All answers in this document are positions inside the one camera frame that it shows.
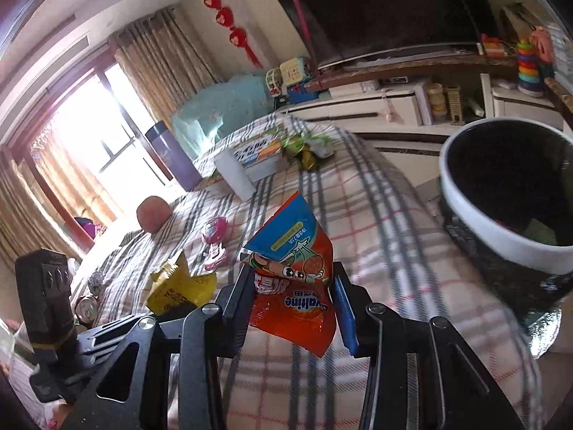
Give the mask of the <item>yellow snack wrapper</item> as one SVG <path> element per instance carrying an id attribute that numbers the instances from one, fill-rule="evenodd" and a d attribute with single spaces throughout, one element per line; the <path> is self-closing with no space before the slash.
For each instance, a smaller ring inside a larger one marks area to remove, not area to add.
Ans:
<path id="1" fill-rule="evenodd" d="M 156 315 L 164 315 L 184 304 L 201 307 L 212 299 L 217 287 L 215 272 L 191 275 L 183 250 L 151 273 L 150 279 L 146 307 Z"/>

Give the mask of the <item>orange Ovaltine snack bag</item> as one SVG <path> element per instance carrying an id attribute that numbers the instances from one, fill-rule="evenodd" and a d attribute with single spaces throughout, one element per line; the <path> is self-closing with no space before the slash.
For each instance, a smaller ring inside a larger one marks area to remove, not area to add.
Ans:
<path id="1" fill-rule="evenodd" d="M 327 293 L 333 247 L 304 197 L 290 196 L 248 240 L 240 261 L 255 270 L 250 325 L 322 357 L 336 330 Z"/>

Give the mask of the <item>pink candy wrapper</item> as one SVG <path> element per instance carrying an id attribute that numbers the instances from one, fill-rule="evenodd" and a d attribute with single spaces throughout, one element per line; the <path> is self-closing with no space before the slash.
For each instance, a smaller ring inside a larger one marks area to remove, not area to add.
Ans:
<path id="1" fill-rule="evenodd" d="M 220 215 L 209 219 L 202 227 L 201 236 L 205 245 L 203 266 L 206 272 L 214 272 L 227 259 L 223 244 L 227 229 L 227 219 Z"/>

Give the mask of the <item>white foam block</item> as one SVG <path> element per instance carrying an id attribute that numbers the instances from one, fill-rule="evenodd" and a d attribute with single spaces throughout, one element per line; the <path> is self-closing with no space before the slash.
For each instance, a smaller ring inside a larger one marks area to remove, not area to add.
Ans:
<path id="1" fill-rule="evenodd" d="M 251 199 L 256 192 L 255 186 L 230 149 L 223 149 L 219 152 L 214 157 L 214 164 L 223 179 L 243 202 Z"/>

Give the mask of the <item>black white trash bin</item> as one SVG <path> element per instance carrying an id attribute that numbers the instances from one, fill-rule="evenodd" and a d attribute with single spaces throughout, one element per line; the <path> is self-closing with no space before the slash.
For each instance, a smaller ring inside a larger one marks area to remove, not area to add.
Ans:
<path id="1" fill-rule="evenodd" d="M 572 289 L 572 141 L 545 123 L 482 119 L 440 153 L 444 228 L 524 319 Z"/>

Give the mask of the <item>crushed red soda can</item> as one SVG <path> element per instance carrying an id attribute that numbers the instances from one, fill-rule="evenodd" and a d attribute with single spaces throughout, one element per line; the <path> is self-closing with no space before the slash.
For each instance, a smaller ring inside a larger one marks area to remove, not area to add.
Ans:
<path id="1" fill-rule="evenodd" d="M 83 296 L 76 301 L 74 313 L 78 322 L 93 325 L 98 315 L 98 301 L 93 295 Z"/>

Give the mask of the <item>red peach fruit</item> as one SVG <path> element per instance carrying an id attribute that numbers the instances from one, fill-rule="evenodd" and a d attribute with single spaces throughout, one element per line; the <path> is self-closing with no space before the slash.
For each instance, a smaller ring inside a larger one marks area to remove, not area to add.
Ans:
<path id="1" fill-rule="evenodd" d="M 136 210 L 136 218 L 141 228 L 150 233 L 156 233 L 172 215 L 171 206 L 161 197 L 146 198 Z"/>

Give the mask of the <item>children's picture book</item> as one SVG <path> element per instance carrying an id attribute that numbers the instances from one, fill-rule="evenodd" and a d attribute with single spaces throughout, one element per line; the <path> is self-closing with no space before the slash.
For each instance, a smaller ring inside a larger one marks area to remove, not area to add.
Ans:
<path id="1" fill-rule="evenodd" d="M 206 176 L 200 182 L 200 186 L 213 185 L 221 179 L 214 162 L 215 157 L 221 152 L 231 152 L 252 182 L 284 171 L 289 166 L 288 158 L 281 147 L 284 136 L 285 132 L 273 129 L 217 149 L 206 162 L 207 167 L 204 169 Z"/>

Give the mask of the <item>green snack wrapper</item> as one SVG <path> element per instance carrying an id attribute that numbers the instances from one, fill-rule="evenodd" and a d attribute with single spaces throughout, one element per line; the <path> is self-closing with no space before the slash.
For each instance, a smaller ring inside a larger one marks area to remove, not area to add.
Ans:
<path id="1" fill-rule="evenodd" d="M 334 156 L 332 140 L 325 135 L 298 133 L 281 141 L 281 148 L 289 161 L 296 161 L 304 171 L 315 171 Z"/>

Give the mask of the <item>purple thermos bottle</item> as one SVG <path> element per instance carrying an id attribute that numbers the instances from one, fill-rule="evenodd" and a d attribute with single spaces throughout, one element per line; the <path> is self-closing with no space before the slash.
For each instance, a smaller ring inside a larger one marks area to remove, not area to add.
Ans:
<path id="1" fill-rule="evenodd" d="M 146 138 L 180 187 L 186 192 L 194 190 L 202 177 L 167 125 L 157 122 L 146 132 Z"/>

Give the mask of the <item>teal floral covered furniture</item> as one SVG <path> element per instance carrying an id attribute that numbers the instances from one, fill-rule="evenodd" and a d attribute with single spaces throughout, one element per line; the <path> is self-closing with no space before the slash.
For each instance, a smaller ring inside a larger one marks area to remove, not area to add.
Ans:
<path id="1" fill-rule="evenodd" d="M 171 128 L 194 160 L 234 131 L 271 113 L 273 107 L 261 75 L 235 76 L 196 93 L 172 115 Z"/>

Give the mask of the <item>white tv cabinet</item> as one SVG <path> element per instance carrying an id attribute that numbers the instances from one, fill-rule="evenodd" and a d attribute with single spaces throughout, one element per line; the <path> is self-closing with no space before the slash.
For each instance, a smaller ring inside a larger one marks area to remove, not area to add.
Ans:
<path id="1" fill-rule="evenodd" d="M 487 74 L 481 75 L 481 82 L 479 92 L 484 95 L 484 102 L 468 101 L 467 121 L 513 116 L 538 120 L 561 131 L 568 129 L 549 99 L 528 96 Z M 350 85 L 332 89 L 334 96 L 326 92 L 322 98 L 287 105 L 281 110 L 299 119 L 355 133 L 379 149 L 413 185 L 430 185 L 439 177 L 443 143 L 460 129 L 446 115 L 441 119 L 432 116 L 427 94 L 435 88 L 427 78 L 371 91 Z"/>

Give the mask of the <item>beige window curtain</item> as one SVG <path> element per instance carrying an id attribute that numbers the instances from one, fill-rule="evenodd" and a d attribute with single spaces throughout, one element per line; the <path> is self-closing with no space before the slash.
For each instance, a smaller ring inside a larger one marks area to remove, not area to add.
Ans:
<path id="1" fill-rule="evenodd" d="M 179 5 L 128 23 L 108 43 L 155 121 L 170 124 L 173 114 L 199 91 L 223 81 L 221 70 Z"/>

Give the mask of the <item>left red heart garland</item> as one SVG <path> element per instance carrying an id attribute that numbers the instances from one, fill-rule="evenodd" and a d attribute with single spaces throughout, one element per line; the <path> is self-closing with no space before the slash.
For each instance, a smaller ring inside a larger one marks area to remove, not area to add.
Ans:
<path id="1" fill-rule="evenodd" d="M 255 68 L 262 69 L 263 65 L 249 44 L 248 32 L 243 27 L 237 26 L 232 9 L 224 6 L 222 0 L 203 0 L 203 4 L 216 12 L 217 24 L 229 30 L 229 42 L 236 48 L 242 49 Z"/>

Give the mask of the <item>large black television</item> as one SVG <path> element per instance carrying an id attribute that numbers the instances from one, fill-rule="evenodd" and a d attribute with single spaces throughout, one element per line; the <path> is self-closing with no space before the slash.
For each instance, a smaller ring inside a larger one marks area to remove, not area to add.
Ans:
<path id="1" fill-rule="evenodd" d="M 498 27 L 488 0 L 278 0 L 318 69 L 368 57 L 476 49 Z"/>

